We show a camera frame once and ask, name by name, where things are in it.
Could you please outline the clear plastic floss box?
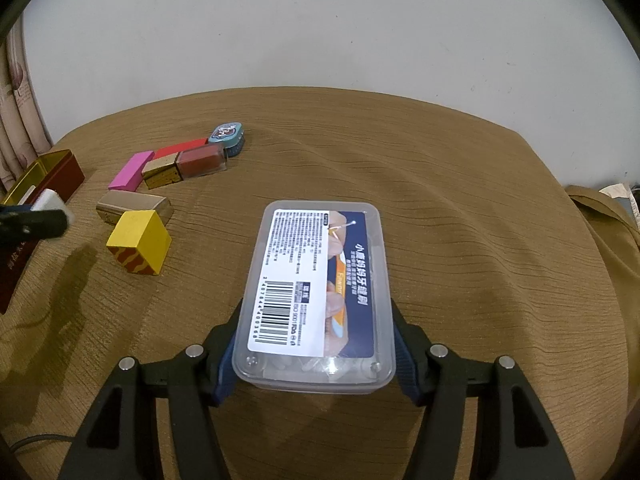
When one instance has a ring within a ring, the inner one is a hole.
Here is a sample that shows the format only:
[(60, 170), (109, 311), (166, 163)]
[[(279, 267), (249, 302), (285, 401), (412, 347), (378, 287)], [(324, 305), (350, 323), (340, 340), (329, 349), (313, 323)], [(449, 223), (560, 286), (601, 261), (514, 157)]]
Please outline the clear plastic floss box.
[(369, 394), (396, 370), (381, 217), (367, 203), (279, 200), (258, 231), (232, 366), (249, 384)]

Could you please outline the brown cloth covered chair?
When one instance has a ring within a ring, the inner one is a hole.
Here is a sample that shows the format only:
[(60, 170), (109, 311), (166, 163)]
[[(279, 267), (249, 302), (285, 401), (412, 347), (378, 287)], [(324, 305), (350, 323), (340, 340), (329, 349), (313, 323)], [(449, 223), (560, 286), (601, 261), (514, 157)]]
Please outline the brown cloth covered chair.
[(614, 286), (627, 338), (639, 342), (639, 228), (615, 198), (594, 188), (565, 191), (585, 217)]

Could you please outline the yellow wooden block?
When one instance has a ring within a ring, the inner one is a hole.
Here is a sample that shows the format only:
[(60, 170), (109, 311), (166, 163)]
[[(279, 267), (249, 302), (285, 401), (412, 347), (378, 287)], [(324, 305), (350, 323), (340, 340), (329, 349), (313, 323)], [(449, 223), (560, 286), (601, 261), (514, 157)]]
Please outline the yellow wooden block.
[(155, 210), (124, 212), (106, 242), (107, 250), (129, 273), (158, 275), (171, 237)]

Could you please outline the gold cap red lipstick box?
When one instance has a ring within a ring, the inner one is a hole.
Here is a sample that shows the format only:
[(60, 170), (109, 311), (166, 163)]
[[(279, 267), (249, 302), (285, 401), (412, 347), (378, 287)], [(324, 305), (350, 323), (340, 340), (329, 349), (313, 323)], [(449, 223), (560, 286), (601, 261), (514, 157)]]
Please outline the gold cap red lipstick box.
[(150, 160), (142, 169), (142, 180), (152, 190), (226, 169), (224, 147), (221, 144), (204, 144)]

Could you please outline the gold tin tray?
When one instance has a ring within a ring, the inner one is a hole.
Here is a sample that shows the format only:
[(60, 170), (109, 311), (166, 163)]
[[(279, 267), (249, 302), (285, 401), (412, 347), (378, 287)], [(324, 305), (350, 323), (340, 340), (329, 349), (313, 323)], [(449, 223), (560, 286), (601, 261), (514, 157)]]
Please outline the gold tin tray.
[(32, 162), (1, 201), (1, 311), (40, 240), (62, 236), (73, 223), (66, 202), (84, 182), (69, 150), (44, 154)]

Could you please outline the small blue cartoon tin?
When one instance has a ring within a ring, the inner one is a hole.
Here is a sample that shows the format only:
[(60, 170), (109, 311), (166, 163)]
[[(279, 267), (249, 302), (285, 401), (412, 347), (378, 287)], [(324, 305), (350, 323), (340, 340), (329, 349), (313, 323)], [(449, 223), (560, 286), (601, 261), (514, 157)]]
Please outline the small blue cartoon tin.
[(226, 122), (217, 126), (207, 139), (208, 144), (219, 144), (228, 157), (238, 156), (244, 146), (244, 127), (240, 122)]

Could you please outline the pink rectangular block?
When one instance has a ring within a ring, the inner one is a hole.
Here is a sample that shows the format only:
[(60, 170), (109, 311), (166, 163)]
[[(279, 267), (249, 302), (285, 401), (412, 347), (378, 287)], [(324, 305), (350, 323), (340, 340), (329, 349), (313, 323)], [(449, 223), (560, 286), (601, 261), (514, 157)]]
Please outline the pink rectangular block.
[(110, 191), (136, 192), (142, 182), (142, 170), (153, 156), (153, 151), (133, 154), (108, 185), (108, 189)]

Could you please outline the patterned beige curtain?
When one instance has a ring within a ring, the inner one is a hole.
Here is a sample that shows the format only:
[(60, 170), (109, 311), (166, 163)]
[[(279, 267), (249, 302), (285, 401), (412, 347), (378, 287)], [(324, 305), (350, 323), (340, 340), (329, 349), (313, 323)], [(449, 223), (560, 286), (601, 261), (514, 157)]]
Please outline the patterned beige curtain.
[(1, 196), (5, 196), (25, 169), (52, 148), (32, 93), (22, 18), (2, 42), (0, 62)]

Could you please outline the silver metal bar box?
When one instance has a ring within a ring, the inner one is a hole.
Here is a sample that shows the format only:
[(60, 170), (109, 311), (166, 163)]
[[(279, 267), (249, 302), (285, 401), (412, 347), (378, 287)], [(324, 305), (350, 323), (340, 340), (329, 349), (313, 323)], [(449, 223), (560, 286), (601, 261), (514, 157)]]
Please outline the silver metal bar box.
[(174, 207), (168, 198), (158, 195), (109, 190), (96, 203), (96, 213), (106, 223), (114, 226), (127, 211), (154, 210), (167, 224), (174, 214)]

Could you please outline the red rectangular block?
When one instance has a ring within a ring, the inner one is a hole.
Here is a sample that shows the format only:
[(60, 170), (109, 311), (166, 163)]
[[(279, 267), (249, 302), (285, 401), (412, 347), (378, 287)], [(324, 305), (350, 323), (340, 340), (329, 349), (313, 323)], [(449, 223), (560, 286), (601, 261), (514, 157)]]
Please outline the red rectangular block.
[(172, 144), (168, 146), (164, 146), (163, 148), (159, 148), (154, 152), (154, 159), (159, 159), (167, 155), (180, 153), (186, 150), (190, 150), (191, 148), (199, 148), (207, 143), (206, 138), (190, 140), (186, 142), (181, 142), (178, 144)]

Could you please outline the white small box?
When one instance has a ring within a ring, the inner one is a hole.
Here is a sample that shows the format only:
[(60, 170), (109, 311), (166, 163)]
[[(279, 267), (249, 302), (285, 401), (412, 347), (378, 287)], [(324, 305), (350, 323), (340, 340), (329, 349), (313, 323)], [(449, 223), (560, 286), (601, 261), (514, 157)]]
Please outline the white small box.
[(65, 214), (67, 224), (71, 226), (75, 221), (73, 211), (70, 210), (62, 200), (61, 196), (57, 192), (45, 188), (40, 195), (36, 198), (32, 206), (31, 211), (62, 211)]

